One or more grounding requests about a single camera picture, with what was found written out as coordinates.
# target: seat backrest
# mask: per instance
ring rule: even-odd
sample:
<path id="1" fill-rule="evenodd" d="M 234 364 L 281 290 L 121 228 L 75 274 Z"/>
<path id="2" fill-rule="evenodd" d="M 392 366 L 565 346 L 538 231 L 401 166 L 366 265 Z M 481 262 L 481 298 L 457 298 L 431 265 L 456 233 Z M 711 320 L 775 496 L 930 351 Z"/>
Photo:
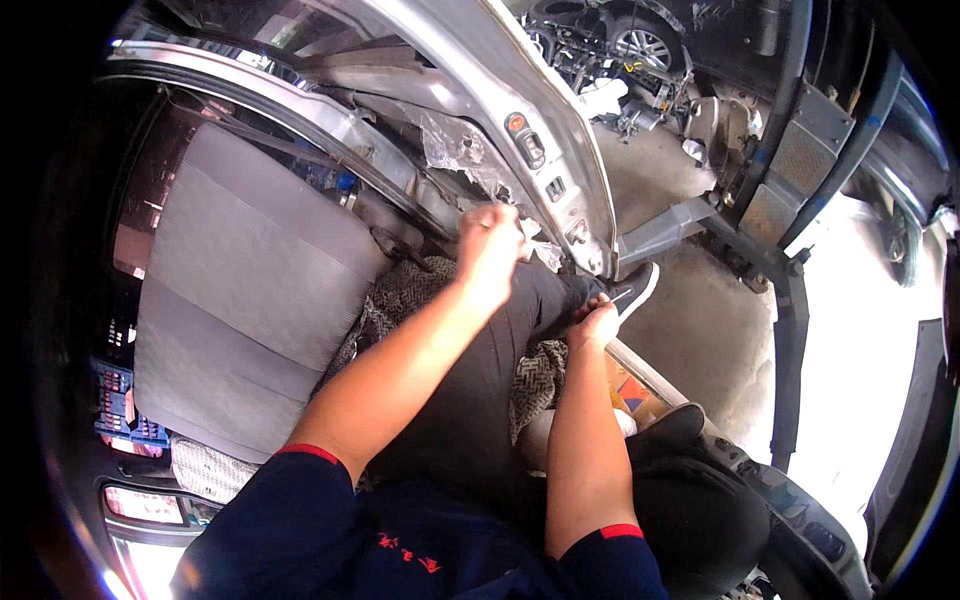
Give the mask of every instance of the seat backrest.
<path id="1" fill-rule="evenodd" d="M 265 462 L 388 267 L 354 215 L 203 124 L 164 203 L 143 282 L 137 408 Z"/>

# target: hand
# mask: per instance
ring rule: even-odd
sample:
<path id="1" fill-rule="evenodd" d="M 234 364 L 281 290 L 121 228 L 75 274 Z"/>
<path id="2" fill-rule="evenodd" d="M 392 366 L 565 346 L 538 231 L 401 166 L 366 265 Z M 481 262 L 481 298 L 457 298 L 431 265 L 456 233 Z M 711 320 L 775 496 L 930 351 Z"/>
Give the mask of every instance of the hand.
<path id="1" fill-rule="evenodd" d="M 576 325 L 566 334 L 566 343 L 573 349 L 587 344 L 604 348 L 620 330 L 619 313 L 610 297 L 600 293 L 574 314 Z"/>
<path id="2" fill-rule="evenodd" d="M 526 243 L 516 218 L 513 206 L 491 204 L 474 208 L 460 221 L 456 280 L 471 301 L 491 312 L 510 297 L 510 279 Z"/>

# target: black sneaker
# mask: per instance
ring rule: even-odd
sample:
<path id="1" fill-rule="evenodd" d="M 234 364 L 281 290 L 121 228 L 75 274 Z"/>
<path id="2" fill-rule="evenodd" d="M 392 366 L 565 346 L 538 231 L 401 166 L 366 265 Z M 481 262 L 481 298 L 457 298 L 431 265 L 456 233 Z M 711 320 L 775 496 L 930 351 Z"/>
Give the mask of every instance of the black sneaker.
<path id="1" fill-rule="evenodd" d="M 608 294 L 614 299 L 613 304 L 620 313 L 621 323 L 650 298 L 654 288 L 657 287 L 658 279 L 660 279 L 660 266 L 655 262 L 645 262 L 626 279 L 611 287 Z"/>

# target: concrete floor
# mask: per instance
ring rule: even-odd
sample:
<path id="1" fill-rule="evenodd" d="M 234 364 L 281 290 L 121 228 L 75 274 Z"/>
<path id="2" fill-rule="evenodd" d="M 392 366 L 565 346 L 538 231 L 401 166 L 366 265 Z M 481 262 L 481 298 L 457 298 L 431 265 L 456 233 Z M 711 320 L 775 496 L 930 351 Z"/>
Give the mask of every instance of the concrete floor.
<path id="1" fill-rule="evenodd" d="M 620 232 L 713 186 L 669 131 L 629 145 L 597 126 Z M 924 237 L 916 287 L 893 280 L 880 223 L 856 202 L 835 199 L 798 239 L 816 242 L 806 264 L 810 326 L 802 374 L 798 449 L 790 476 L 848 529 L 862 552 L 862 511 L 890 452 L 913 366 L 917 321 L 938 318 L 942 249 Z M 758 296 L 699 246 L 683 243 L 652 257 L 653 296 L 619 338 L 752 458 L 769 463 L 773 426 L 772 291 Z"/>

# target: red sleeve trim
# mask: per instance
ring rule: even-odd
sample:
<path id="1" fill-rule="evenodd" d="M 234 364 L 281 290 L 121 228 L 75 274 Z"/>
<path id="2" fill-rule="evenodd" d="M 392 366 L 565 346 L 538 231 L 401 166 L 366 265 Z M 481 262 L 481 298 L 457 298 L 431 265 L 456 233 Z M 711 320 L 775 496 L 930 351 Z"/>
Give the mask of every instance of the red sleeve trim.
<path id="1" fill-rule="evenodd" d="M 609 540 L 610 538 L 619 538 L 620 536 L 634 536 L 635 538 L 643 538 L 643 532 L 640 531 L 640 528 L 636 525 L 631 525 L 630 523 L 608 525 L 600 529 L 600 535 L 603 536 L 604 540 Z"/>
<path id="2" fill-rule="evenodd" d="M 330 461 L 334 465 L 340 464 L 340 461 L 337 460 L 336 456 L 330 454 L 323 448 L 317 448 L 312 444 L 290 444 L 278 450 L 276 454 L 283 454 L 285 452 L 305 452 L 306 454 L 313 454 L 314 456 L 319 456 L 322 459 Z"/>

